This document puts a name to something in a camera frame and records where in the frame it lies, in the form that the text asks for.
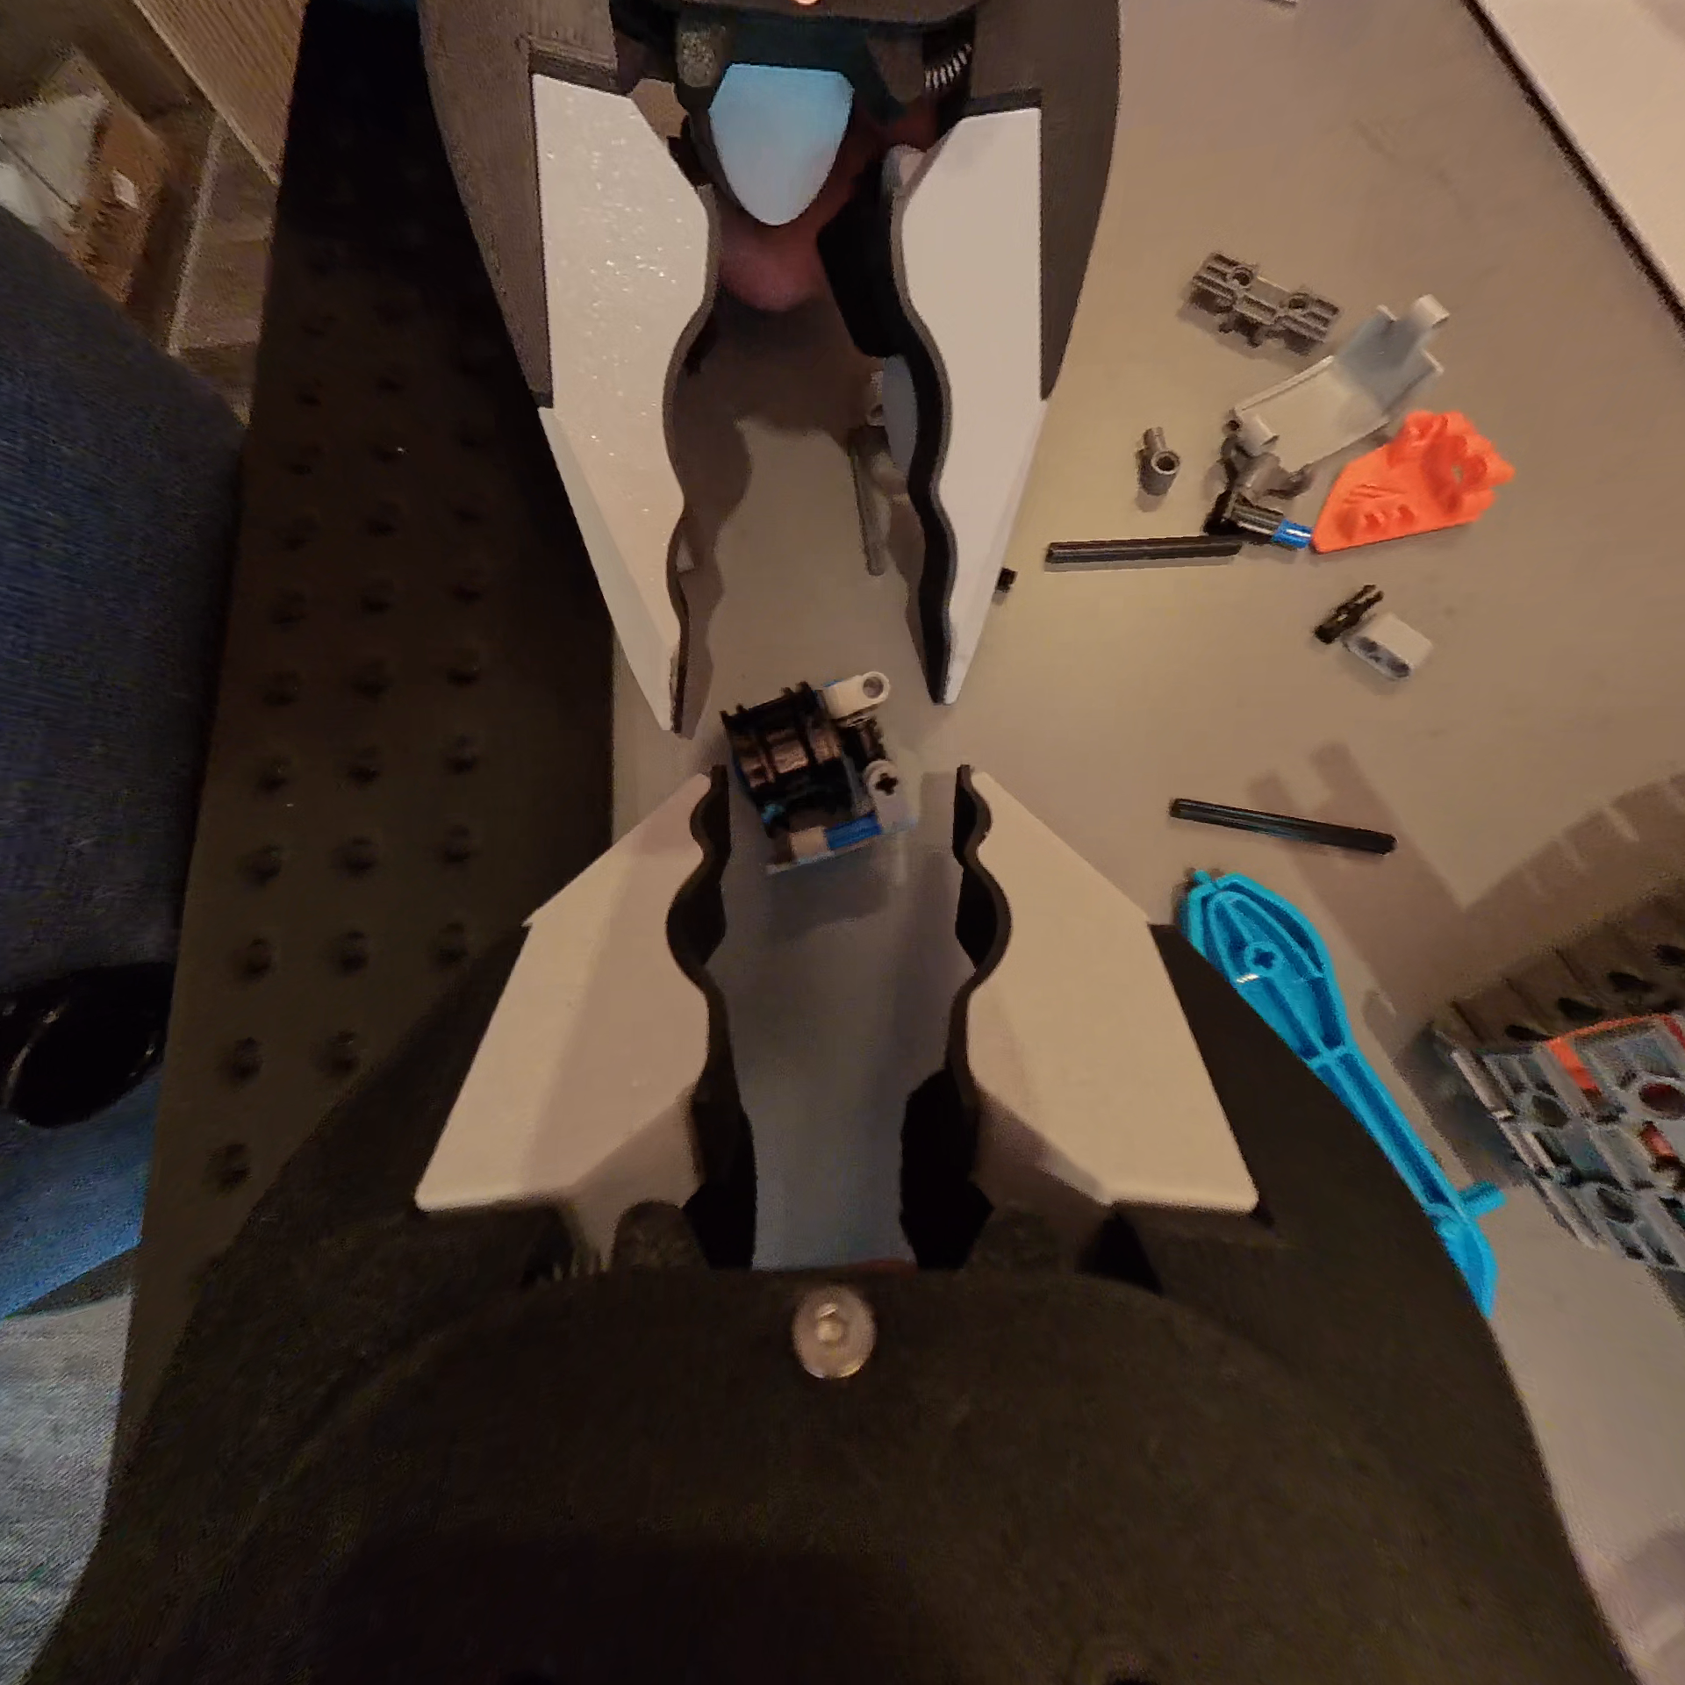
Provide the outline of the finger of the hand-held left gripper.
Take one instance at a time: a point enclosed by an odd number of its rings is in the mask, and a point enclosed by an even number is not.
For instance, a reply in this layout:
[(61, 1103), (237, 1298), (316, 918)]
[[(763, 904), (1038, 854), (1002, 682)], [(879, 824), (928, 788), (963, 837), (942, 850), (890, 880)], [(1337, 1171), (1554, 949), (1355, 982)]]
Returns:
[(534, 112), (549, 345), (538, 417), (628, 666), (678, 729), (685, 489), (670, 408), (714, 307), (714, 196), (628, 95), (534, 75)]
[(893, 150), (893, 295), (925, 676), (955, 705), (1042, 433), (1039, 112), (965, 115), (935, 148)]

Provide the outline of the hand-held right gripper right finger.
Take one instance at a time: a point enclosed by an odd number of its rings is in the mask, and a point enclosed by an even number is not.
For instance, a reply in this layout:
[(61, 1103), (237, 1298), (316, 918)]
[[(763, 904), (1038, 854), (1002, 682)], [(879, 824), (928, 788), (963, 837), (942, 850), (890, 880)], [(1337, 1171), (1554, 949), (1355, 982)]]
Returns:
[(1069, 1257), (1135, 1212), (1249, 1219), (1259, 1185), (1153, 918), (978, 768), (956, 768), (952, 854), (971, 969), (903, 1115), (918, 1267), (963, 1270), (999, 1217)]

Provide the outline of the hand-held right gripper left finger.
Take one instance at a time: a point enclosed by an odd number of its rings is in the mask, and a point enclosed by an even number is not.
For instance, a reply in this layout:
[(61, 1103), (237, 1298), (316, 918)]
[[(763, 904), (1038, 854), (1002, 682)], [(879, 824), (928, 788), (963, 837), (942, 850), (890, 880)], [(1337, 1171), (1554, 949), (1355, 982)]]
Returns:
[(747, 1264), (753, 1138), (708, 971), (728, 848), (728, 772), (693, 772), (525, 918), (422, 1212), (549, 1208), (607, 1261), (621, 1217), (664, 1204)]

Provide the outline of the black toy wheel assembly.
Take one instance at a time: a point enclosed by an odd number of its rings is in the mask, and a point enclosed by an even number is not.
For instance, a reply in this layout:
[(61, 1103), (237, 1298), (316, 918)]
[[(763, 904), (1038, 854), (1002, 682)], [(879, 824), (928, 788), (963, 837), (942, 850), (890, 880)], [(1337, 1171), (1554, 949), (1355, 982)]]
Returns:
[(863, 669), (723, 709), (736, 781), (769, 838), (771, 875), (918, 827), (918, 792), (879, 724), (887, 698), (890, 678)]

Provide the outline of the person's left hand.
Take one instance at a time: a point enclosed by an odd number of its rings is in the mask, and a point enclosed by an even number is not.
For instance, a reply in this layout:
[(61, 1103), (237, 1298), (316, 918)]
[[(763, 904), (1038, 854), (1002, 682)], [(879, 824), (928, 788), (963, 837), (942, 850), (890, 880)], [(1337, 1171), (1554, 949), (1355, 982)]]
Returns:
[(760, 312), (791, 312), (830, 298), (819, 235), (844, 201), (847, 189), (823, 195), (789, 222), (756, 221), (724, 201), (720, 206), (720, 288)]

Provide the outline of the blue brick separator tool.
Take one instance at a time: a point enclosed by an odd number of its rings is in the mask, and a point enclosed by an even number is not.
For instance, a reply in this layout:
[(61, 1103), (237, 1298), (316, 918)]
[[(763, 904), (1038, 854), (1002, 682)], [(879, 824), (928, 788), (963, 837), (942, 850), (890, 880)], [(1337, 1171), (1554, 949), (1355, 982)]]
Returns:
[(1488, 1179), (1455, 1185), (1359, 1045), (1335, 963), (1316, 923), (1243, 873), (1196, 871), (1178, 927), (1347, 1106), (1431, 1219), (1481, 1310), (1494, 1314), (1499, 1261), (1481, 1219), (1504, 1205)]

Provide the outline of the black axle rod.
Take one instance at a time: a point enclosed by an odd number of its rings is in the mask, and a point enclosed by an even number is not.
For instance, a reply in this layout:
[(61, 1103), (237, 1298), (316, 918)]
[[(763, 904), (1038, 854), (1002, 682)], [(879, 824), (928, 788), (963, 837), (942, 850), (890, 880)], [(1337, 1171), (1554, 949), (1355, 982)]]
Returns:
[(1148, 569), (1181, 565), (1218, 565), (1243, 550), (1237, 536), (1130, 536), (1051, 542), (1042, 552), (1048, 569)]
[(1337, 824), (1333, 818), (1292, 815), (1280, 811), (1216, 804), (1190, 797), (1174, 797), (1170, 802), (1170, 818), (1370, 855), (1386, 855), (1399, 848), (1399, 838), (1389, 830)]

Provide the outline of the dark grey beam connector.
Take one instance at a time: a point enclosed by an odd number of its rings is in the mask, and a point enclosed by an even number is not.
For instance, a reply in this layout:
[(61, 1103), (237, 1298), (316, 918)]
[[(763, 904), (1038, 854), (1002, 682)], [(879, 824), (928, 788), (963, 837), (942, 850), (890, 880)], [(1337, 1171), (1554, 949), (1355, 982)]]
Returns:
[(1190, 278), (1190, 304), (1211, 315), (1221, 332), (1237, 332), (1247, 342), (1279, 340), (1290, 351), (1312, 351), (1326, 342), (1342, 307), (1309, 287), (1280, 287), (1253, 259), (1210, 252)]

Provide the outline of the grey axle connector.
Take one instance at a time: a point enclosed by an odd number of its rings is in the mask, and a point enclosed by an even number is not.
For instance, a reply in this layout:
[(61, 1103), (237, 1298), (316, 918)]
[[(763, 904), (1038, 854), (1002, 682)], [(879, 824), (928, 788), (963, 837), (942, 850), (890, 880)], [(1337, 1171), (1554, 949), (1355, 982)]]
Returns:
[(1284, 509), (1303, 496), (1316, 480), (1316, 467), (1290, 469), (1271, 449), (1247, 449), (1237, 433), (1230, 433), (1221, 444), (1221, 463), (1227, 471), (1227, 489), (1221, 506), (1227, 513), (1259, 506)]

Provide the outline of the large grey flat panel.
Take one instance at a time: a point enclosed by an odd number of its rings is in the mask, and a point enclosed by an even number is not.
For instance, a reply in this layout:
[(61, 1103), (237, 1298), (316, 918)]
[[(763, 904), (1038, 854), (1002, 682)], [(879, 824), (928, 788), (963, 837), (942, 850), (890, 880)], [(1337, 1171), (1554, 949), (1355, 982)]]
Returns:
[(1284, 469), (1312, 469), (1400, 421), (1442, 374), (1432, 342), (1446, 317), (1432, 295), (1405, 315), (1379, 307), (1316, 365), (1234, 404), (1227, 444), (1249, 459), (1274, 456)]

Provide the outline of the black perforated board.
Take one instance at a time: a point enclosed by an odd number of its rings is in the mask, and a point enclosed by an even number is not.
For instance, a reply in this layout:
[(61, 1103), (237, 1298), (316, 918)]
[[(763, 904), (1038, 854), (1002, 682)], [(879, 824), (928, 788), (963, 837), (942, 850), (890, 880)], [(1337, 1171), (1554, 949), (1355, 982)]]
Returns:
[(453, 980), (607, 848), (612, 632), (413, 14), (309, 3), (180, 918), (127, 1407)]

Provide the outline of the orange plastic panel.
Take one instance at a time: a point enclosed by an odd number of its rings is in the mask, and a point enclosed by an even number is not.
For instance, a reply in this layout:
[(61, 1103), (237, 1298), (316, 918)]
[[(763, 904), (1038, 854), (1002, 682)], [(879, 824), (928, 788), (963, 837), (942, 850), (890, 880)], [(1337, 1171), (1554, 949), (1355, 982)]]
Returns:
[(1389, 440), (1337, 469), (1312, 550), (1333, 556), (1473, 523), (1512, 476), (1461, 408), (1412, 408)]

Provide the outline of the tracked toy robot vehicle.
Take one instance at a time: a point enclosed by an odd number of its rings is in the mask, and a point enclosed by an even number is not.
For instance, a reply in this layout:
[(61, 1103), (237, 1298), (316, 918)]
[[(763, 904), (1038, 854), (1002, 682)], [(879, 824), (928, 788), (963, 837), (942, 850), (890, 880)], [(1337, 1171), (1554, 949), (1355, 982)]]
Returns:
[(1683, 886), (1449, 1000), (1432, 1039), (1564, 1231), (1683, 1274)]

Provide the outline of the black badge reel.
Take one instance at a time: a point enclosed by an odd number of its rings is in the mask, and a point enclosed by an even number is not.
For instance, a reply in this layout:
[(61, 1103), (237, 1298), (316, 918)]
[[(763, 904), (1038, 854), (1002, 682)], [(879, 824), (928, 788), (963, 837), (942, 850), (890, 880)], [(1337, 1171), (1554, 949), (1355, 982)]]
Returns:
[(65, 1128), (131, 1093), (162, 1060), (174, 969), (91, 964), (3, 993), (3, 1115)]

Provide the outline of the white book stand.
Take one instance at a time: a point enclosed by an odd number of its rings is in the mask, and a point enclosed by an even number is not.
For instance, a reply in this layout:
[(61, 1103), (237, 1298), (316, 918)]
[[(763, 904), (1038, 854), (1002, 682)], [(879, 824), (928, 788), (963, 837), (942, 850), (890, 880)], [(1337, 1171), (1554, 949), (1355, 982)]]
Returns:
[(1683, 307), (1683, 3), (1476, 3)]

